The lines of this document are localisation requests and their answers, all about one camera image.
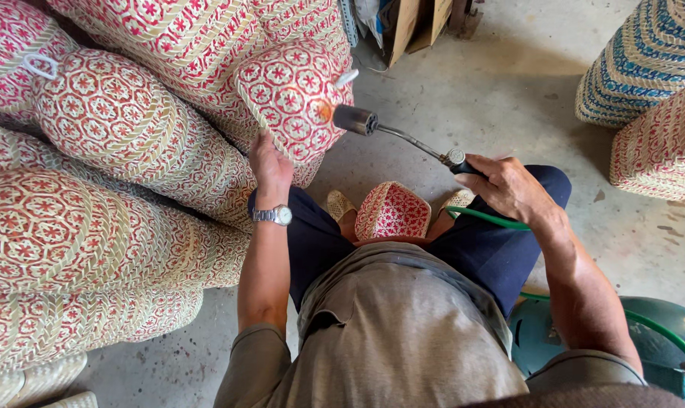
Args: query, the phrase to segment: man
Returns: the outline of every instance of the man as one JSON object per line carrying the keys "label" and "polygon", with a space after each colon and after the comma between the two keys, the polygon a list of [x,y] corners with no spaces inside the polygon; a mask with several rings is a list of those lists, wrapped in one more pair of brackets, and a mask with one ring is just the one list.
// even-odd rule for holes
{"label": "man", "polygon": [[[617,294],[563,209],[565,174],[515,158],[466,157],[488,177],[456,176],[478,195],[469,208],[522,221],[530,232],[444,214],[425,250],[356,247],[309,196],[290,189],[292,164],[260,135],[250,212],[273,221],[254,224],[239,281],[239,335],[215,406],[456,406],[566,385],[644,385]],[[341,225],[350,236],[349,215]],[[508,357],[505,317],[540,252],[552,318],[570,350],[525,383]],[[288,293],[300,314],[294,362],[284,338]]]}

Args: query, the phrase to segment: navy shorts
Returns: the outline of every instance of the navy shorts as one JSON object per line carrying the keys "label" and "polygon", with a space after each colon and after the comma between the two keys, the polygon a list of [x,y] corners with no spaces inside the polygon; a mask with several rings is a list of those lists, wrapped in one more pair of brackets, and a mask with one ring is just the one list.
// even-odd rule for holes
{"label": "navy shorts", "polygon": [[[550,165],[527,165],[556,204],[565,208],[572,192],[567,176]],[[247,207],[251,214],[255,190]],[[340,234],[338,223],[304,190],[290,189],[293,222],[287,227],[290,249],[290,295],[300,310],[307,287],[320,274],[350,255],[356,246]],[[501,216],[477,196],[469,209]],[[454,226],[433,240],[426,251],[452,266],[492,294],[504,317],[509,317],[524,282],[541,253],[531,231],[507,229],[462,214]]]}

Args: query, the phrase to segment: gray t-shirt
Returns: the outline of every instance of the gray t-shirt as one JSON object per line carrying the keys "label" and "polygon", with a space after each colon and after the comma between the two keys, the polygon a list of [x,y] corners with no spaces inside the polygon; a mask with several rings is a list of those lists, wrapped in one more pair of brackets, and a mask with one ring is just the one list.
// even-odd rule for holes
{"label": "gray t-shirt", "polygon": [[[410,244],[363,246],[320,276],[302,301],[298,329],[294,362],[274,325],[239,333],[215,406],[445,407],[528,392],[492,297]],[[614,369],[615,382],[645,383],[603,355],[598,362],[624,367]],[[583,358],[554,366],[567,372],[572,361]],[[547,382],[537,374],[538,384]]]}

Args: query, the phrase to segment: wristwatch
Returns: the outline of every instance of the wristwatch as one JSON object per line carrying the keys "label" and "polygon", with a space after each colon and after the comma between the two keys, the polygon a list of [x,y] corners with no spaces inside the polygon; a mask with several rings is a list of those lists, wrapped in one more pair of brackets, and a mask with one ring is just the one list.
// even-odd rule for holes
{"label": "wristwatch", "polygon": [[290,209],[290,207],[287,207],[284,204],[280,204],[271,210],[252,209],[252,222],[272,221],[275,224],[286,227],[290,225],[292,220],[293,211]]}

